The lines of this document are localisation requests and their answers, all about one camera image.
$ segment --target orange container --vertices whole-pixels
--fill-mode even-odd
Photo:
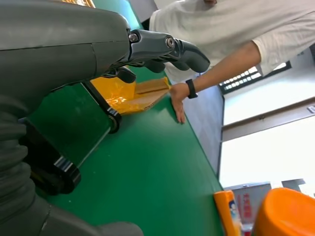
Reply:
[[[275,188],[263,201],[255,236],[315,236],[315,200],[295,190]]]
[[[232,191],[215,193],[215,204],[219,211],[227,236],[241,236],[242,223]]]

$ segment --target black smartwatch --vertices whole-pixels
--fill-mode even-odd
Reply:
[[[189,99],[198,97],[198,94],[196,93],[195,86],[193,85],[192,79],[187,80],[186,81],[186,83],[188,85],[188,88],[189,88],[189,96],[188,96]]]

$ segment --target bolt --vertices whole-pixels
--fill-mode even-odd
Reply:
[[[138,37],[135,33],[131,33],[131,34],[129,34],[129,40],[132,43],[134,43],[134,42],[138,41]]]
[[[168,48],[174,48],[175,46],[175,43],[174,42],[173,38],[166,38],[166,45]]]

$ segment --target orange bottle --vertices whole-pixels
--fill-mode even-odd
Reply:
[[[232,191],[215,193],[215,204],[219,211],[227,236],[241,236],[242,222]]]

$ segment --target green conveyor belt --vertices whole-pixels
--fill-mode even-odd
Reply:
[[[125,13],[132,11],[125,0],[94,2],[135,18]],[[138,82],[164,76],[132,70]],[[107,135],[80,171],[73,193],[48,200],[95,225],[134,222],[145,236],[224,235],[213,200],[221,185],[191,126],[175,122],[169,97],[123,117],[118,133]]]
[[[29,120],[78,167],[107,135],[111,125],[110,119],[81,84],[51,93]]]

